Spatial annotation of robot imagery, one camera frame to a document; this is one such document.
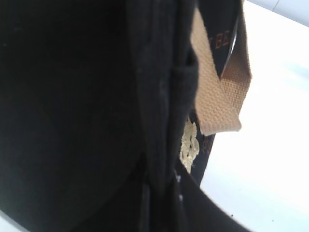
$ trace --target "beige webbing strap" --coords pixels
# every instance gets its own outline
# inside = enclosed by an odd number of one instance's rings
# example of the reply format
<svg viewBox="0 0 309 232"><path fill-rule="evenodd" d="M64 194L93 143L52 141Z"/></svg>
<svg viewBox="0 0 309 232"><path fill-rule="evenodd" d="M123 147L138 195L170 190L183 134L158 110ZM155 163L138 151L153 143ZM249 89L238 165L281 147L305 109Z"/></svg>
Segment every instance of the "beige webbing strap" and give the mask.
<svg viewBox="0 0 309 232"><path fill-rule="evenodd" d="M201 132L211 135L240 130L239 112L251 80L243 1L241 0L235 47L221 81L213 63L207 32L198 9L194 15L191 43L199 61L196 111Z"/></svg>

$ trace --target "black bag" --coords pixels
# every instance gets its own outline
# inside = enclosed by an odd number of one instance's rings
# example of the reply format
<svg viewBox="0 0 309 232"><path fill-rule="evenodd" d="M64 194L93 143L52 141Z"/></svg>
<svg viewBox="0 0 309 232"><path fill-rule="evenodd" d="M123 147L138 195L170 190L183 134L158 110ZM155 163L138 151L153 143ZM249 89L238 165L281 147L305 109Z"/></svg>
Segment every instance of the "black bag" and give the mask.
<svg viewBox="0 0 309 232"><path fill-rule="evenodd" d="M30 232L246 231L178 158L194 7L1 2L1 211Z"/></svg>

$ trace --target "white background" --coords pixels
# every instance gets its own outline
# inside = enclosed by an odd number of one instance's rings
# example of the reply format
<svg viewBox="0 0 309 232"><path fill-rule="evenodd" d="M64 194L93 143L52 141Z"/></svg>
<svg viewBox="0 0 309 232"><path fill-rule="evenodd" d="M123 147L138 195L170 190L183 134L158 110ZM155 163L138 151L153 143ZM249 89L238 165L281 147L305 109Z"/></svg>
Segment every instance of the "white background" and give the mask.
<svg viewBox="0 0 309 232"><path fill-rule="evenodd" d="M245 3L242 130L215 138L201 188L254 232L309 232L309 28Z"/></svg>

